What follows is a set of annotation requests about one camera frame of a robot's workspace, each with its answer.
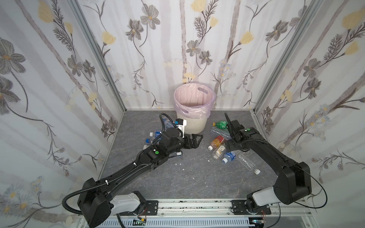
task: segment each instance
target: bottle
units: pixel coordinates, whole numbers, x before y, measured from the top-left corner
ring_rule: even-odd
[[[165,129],[168,128],[174,128],[174,125],[171,123],[171,121],[169,119],[163,119],[164,123],[165,123]]]
[[[208,150],[213,150],[217,148],[222,142],[224,141],[223,136],[218,135],[211,143],[210,146],[208,146]]]
[[[226,152],[226,147],[222,144],[217,149],[215,149],[212,153],[214,159],[222,158],[223,154]]]
[[[157,130],[155,132],[150,132],[151,137],[158,137],[161,134],[161,130]]]
[[[223,155],[222,162],[223,162],[224,164],[226,164],[226,163],[228,163],[228,162],[233,161],[235,157],[236,157],[236,153],[235,153],[234,151],[226,152],[226,153]]]
[[[237,161],[241,163],[248,170],[253,171],[256,175],[258,175],[261,171],[256,168],[255,163],[253,163],[248,157],[244,155],[244,153],[239,153],[236,155]]]
[[[225,140],[230,140],[232,139],[231,135],[229,134],[228,131],[224,130],[224,129],[219,129],[217,127],[212,127],[210,129],[210,133],[213,134],[213,135],[221,135],[223,136],[223,138]]]
[[[152,139],[146,139],[146,143],[151,144],[155,138],[156,137],[153,137]]]
[[[227,129],[227,121],[221,120],[218,122],[213,122],[213,127],[217,127],[220,129]]]

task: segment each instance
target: trash can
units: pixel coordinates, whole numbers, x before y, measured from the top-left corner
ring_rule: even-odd
[[[177,118],[185,119],[185,133],[197,134],[203,131],[215,102],[214,91],[200,83],[179,86],[174,92],[174,107]]]

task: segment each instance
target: pink plastic bag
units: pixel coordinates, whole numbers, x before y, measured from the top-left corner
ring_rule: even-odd
[[[207,119],[214,102],[214,91],[200,83],[183,84],[174,92],[175,110],[187,118]]]

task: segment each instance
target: gray table surface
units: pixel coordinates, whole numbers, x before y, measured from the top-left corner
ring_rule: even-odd
[[[231,120],[237,119],[245,127],[253,127],[249,111],[226,111]],[[102,177],[113,174],[135,159],[150,138],[149,132],[160,130],[161,111],[127,111],[122,119]],[[173,120],[175,111],[164,111]],[[183,156],[169,159],[152,172],[136,179],[118,194],[138,190],[148,199],[155,198],[246,198],[246,195],[272,186],[277,176],[255,152],[246,152],[259,175],[244,168],[238,161],[223,164],[212,157],[207,147],[215,136],[210,134],[214,121],[224,120],[224,111],[212,111],[197,149],[183,149]]]

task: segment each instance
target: wallpaper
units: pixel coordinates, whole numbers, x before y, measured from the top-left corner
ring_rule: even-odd
[[[253,108],[310,1],[78,0],[127,108],[173,108],[200,82]]]
[[[312,210],[322,228],[364,223],[364,50],[365,2],[324,1],[256,112],[271,143],[327,191],[328,204]],[[305,200],[319,207],[325,195],[312,186]]]
[[[66,1],[1,1],[2,227],[77,226],[61,201],[98,178],[122,116],[103,80]]]

